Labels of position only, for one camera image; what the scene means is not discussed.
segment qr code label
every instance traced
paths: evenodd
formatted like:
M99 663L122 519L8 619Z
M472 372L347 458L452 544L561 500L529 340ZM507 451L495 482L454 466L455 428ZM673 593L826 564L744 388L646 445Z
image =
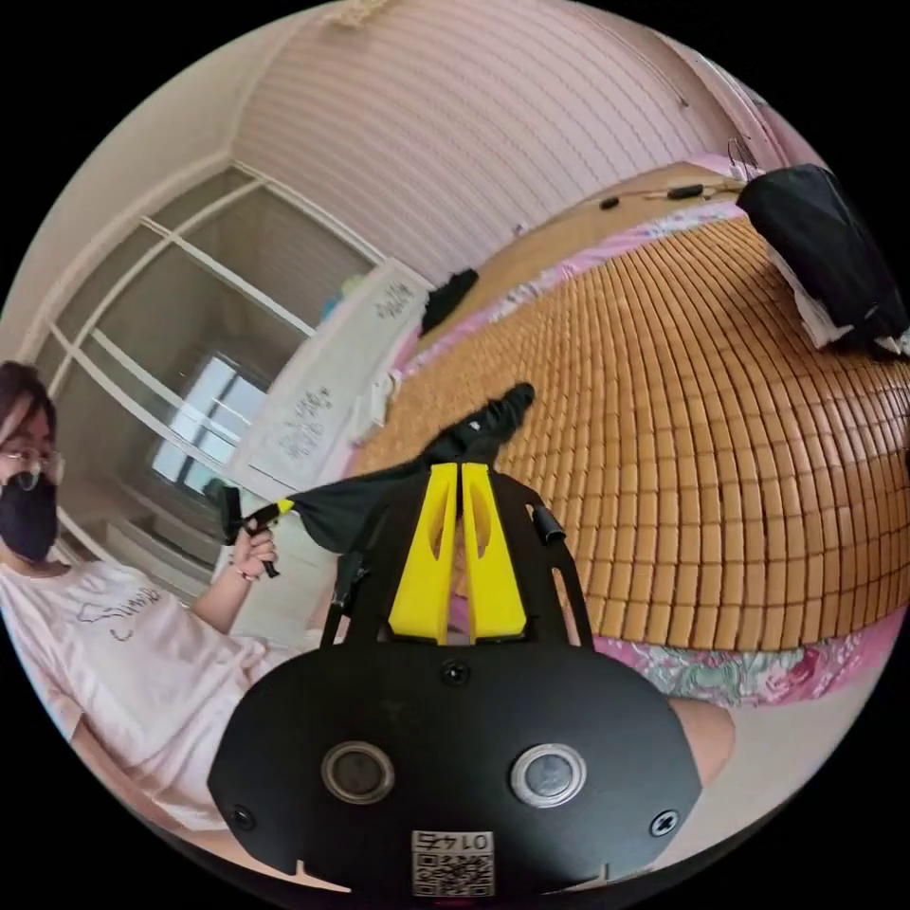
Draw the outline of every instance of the qr code label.
M495 893L490 831L414 831L413 893L418 898L489 898Z

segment yellow 3d-printed bracket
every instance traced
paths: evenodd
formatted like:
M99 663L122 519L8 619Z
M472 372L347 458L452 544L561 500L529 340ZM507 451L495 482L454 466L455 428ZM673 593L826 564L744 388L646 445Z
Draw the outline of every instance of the yellow 3d-printed bracket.
M461 471L461 489L459 489ZM461 495L470 641L515 639L527 616L486 464L437 464L389 614L399 638L446 643Z
M486 464L462 465L471 644L517 638L527 616Z
M397 636L446 643L457 502L458 465L433 466L389 614L391 631Z

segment black face mask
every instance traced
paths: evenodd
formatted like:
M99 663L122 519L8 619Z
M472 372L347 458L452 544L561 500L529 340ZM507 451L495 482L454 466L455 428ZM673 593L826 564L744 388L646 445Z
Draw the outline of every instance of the black face mask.
M17 556L42 562L57 539L57 487L44 474L29 490L30 482L24 472L0 487L0 538Z

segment white cloth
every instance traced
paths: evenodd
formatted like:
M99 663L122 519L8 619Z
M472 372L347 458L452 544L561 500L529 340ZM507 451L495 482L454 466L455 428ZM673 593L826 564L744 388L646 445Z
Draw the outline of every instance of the white cloth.
M803 328L810 337L812 345L816 350L828 346L838 338L844 337L853 331L852 325L836 326L831 320L825 305L813 297L803 287L803 283L796 277L796 274L787 265L783 256L774 249L771 244L766 242L768 249L768 258L772 265L780 272L784 281L792 288L793 298L796 301L796 309L799 311L799 318L802 320ZM910 356L910 330L905 332L899 338L876 338L886 351L892 354Z
M303 648L223 635L135 570L57 578L0 566L0 610L32 684L71 739L83 719L118 766L191 830L224 828L206 778L249 687Z

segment dark hair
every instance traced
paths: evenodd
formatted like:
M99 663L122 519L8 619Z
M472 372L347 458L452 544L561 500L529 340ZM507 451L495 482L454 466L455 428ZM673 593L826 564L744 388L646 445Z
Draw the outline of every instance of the dark hair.
M30 363L17 363L15 360L0 363L0 424L9 417L16 403L23 397L30 399L23 423L27 423L43 409L50 434L54 436L57 432L57 409L47 394L38 368Z

